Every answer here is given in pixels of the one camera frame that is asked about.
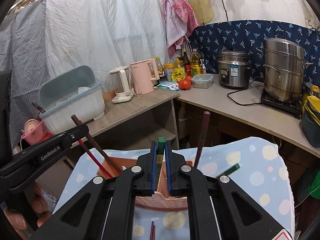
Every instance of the hanging cloth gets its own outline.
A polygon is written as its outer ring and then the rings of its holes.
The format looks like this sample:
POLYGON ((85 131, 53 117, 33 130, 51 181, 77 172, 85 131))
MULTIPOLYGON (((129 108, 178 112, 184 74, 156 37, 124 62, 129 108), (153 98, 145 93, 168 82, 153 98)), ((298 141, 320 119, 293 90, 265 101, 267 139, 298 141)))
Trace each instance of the hanging cloth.
POLYGON ((163 0, 163 3, 168 53, 172 57, 199 23, 187 0, 163 0))

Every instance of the polka dot tablecloth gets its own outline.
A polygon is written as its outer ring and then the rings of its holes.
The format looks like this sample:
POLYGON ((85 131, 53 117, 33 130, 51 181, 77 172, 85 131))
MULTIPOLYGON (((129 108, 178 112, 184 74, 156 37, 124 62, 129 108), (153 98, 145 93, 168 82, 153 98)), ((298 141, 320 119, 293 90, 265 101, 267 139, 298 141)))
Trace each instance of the polka dot tablecloth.
MULTIPOLYGON (((103 161, 96 149, 91 152, 100 162, 103 161)), ((148 153, 149 149, 105 152, 109 156, 136 159, 148 153)), ((196 148, 175 152, 184 155, 186 160, 194 161, 196 157, 196 148)), ((261 138, 250 137, 226 145, 203 148, 198 168, 204 175, 215 177, 236 163, 239 163, 240 169, 230 175, 231 179, 293 236, 293 195, 287 168, 278 154, 278 146, 261 138)), ((97 170, 89 156, 81 156, 55 211, 94 178, 97 170)), ((156 240, 189 239, 188 211, 160 212, 139 207, 134 209, 132 239, 148 240, 152 221, 156 225, 156 240)))

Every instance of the navy blue fabric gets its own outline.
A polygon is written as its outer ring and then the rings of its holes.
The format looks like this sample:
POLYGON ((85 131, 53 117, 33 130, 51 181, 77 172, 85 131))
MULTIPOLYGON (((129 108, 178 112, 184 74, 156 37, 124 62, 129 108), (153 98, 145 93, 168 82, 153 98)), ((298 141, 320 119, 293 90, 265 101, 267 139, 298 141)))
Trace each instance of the navy blue fabric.
POLYGON ((260 76, 261 82, 263 54, 256 47, 263 48, 263 40, 268 38, 285 38, 303 47, 306 61, 314 62, 317 68, 315 71, 309 66, 305 70, 305 82, 320 85, 320 33, 316 30, 276 21, 242 20, 199 26, 189 37, 192 48, 204 58, 208 73, 218 73, 221 50, 235 48, 250 55, 251 77, 260 76))

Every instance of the power cord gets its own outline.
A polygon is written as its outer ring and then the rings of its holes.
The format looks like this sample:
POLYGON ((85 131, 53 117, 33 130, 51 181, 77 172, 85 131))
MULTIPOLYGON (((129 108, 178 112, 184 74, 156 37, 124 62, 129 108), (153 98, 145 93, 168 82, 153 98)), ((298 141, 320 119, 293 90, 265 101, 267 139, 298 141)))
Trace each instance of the power cord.
POLYGON ((227 94, 227 97, 228 97, 232 102, 234 102, 234 103, 236 103, 237 105, 240 105, 240 106, 254 106, 254 105, 259 105, 259 104, 261 104, 261 102, 259 102, 259 103, 252 103, 252 104, 241 104, 241 103, 238 103, 237 101, 235 101, 234 99, 232 99, 232 98, 230 97, 231 94, 234 94, 234 93, 237 93, 237 92, 244 91, 244 90, 248 89, 248 88, 250 87, 250 85, 251 85, 257 78, 259 78, 259 76, 256 76, 256 77, 251 81, 251 83, 250 83, 248 86, 246 86, 245 88, 242 88, 242 89, 239 89, 239 90, 237 90, 237 91, 232 91, 232 92, 228 93, 228 94, 227 94))
MULTIPOLYGON (((273 140, 273 143, 274 143, 274 144, 278 145, 278 144, 275 142, 275 138, 273 137, 273 135, 272 135, 272 140, 273 140)), ((280 149, 281 146, 282 146, 282 141, 281 141, 280 138, 279 138, 279 140, 280 140, 280 146, 278 145, 278 148, 280 149)))

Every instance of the white electric kettle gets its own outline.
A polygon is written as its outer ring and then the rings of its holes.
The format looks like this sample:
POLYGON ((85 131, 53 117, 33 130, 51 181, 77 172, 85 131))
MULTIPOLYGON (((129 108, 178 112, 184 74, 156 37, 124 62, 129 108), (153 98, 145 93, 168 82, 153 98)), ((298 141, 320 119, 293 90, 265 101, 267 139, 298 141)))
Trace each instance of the white electric kettle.
POLYGON ((130 101, 133 97, 133 85, 129 66, 114 68, 109 72, 109 78, 116 92, 112 102, 117 104, 130 101))

